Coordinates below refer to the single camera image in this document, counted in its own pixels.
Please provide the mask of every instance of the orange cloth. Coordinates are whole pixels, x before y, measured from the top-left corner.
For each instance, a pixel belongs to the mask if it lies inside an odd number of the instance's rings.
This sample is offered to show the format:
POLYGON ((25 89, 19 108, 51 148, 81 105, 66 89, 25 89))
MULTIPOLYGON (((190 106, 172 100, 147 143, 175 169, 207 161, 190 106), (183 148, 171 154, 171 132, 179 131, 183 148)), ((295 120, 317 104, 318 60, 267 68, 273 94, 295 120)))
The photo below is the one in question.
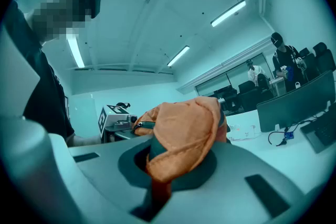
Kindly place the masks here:
POLYGON ((142 115, 135 124, 155 122, 154 129, 138 128, 137 135, 152 134, 167 150, 146 165, 161 183, 190 172, 206 156, 215 140, 226 142, 226 118, 218 127, 220 105, 216 98, 196 97, 180 103, 162 103, 142 115))

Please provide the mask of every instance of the man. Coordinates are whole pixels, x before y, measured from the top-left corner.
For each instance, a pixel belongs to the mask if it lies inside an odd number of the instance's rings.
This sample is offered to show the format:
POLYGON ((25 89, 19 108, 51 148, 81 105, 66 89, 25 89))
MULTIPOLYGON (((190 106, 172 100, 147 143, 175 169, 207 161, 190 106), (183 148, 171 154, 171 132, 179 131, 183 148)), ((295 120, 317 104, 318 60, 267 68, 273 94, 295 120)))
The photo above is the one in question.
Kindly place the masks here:
POLYGON ((248 59, 246 61, 246 64, 248 66, 248 80, 253 81, 256 86, 258 86, 258 75, 263 74, 265 75, 265 71, 261 66, 254 66, 253 61, 251 59, 248 59))
POLYGON ((271 41, 277 48, 273 55, 273 64, 277 76, 285 78, 286 91, 294 90, 296 82, 303 85, 304 78, 302 71, 296 63, 296 59, 299 58, 296 48, 285 45, 282 36, 277 32, 272 34, 271 41))
POLYGON ((40 123, 48 133, 61 135, 68 146, 98 144, 100 136, 84 139, 75 135, 66 115, 63 88, 41 49, 68 29, 81 27, 86 16, 95 18, 99 6, 100 0, 45 0, 24 15, 13 1, 4 17, 14 44, 40 76, 24 116, 40 123))

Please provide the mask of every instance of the white table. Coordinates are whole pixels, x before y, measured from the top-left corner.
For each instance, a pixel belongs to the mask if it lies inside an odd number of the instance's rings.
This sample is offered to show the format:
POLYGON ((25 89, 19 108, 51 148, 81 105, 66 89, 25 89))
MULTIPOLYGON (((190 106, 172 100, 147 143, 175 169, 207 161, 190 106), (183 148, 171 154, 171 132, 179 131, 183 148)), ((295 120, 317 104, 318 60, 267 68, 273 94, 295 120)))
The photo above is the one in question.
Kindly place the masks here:
POLYGON ((281 96, 286 93, 285 79, 283 77, 272 79, 269 81, 269 84, 270 86, 275 86, 277 96, 281 96))
POLYGON ((282 146, 276 145, 280 144, 284 137, 283 134, 272 134, 270 141, 273 145, 270 145, 268 143, 269 133, 260 132, 257 110, 228 116, 227 124, 231 126, 255 125, 255 131, 259 131, 257 138, 236 142, 231 141, 231 143, 252 152, 282 172, 305 194, 314 187, 327 182, 336 164, 336 143, 316 154, 300 130, 300 127, 304 126, 304 124, 298 126, 295 130, 294 139, 288 140, 287 144, 282 146))

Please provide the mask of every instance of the computer monitor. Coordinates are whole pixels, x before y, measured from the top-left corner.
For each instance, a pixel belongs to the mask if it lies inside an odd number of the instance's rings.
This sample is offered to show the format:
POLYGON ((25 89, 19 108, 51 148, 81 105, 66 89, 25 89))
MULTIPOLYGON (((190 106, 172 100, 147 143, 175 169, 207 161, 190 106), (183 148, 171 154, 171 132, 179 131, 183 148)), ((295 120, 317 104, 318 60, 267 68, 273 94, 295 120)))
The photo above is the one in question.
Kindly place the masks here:
POLYGON ((332 71, 327 71, 307 84, 285 95, 257 104, 260 129, 270 132, 291 126, 327 108, 335 102, 335 82, 332 71))

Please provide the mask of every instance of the ceiling light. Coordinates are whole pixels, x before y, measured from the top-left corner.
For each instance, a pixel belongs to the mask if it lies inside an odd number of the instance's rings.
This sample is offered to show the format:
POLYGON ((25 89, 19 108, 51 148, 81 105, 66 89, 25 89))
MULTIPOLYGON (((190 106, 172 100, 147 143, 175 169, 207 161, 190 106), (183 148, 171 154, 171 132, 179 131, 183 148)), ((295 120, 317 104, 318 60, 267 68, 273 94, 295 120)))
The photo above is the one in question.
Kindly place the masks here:
POLYGON ((213 27, 215 27, 216 25, 220 24, 222 21, 224 21, 227 17, 229 17, 230 15, 232 15, 233 13, 235 13, 236 11, 240 10, 242 7, 245 7, 246 2, 245 0, 242 0, 240 2, 238 2, 236 5, 234 5, 233 7, 229 8, 226 12, 222 13, 221 15, 219 15, 216 19, 214 19, 211 22, 211 25, 213 27))
POLYGON ((84 63, 82 60, 82 56, 80 55, 79 48, 78 48, 78 43, 75 35, 68 35, 67 40, 69 42, 69 46, 72 52, 72 55, 76 61, 76 64, 79 68, 83 68, 84 63))
POLYGON ((189 46, 185 46, 169 63, 167 66, 171 67, 177 60, 181 58, 188 50, 190 49, 189 46))

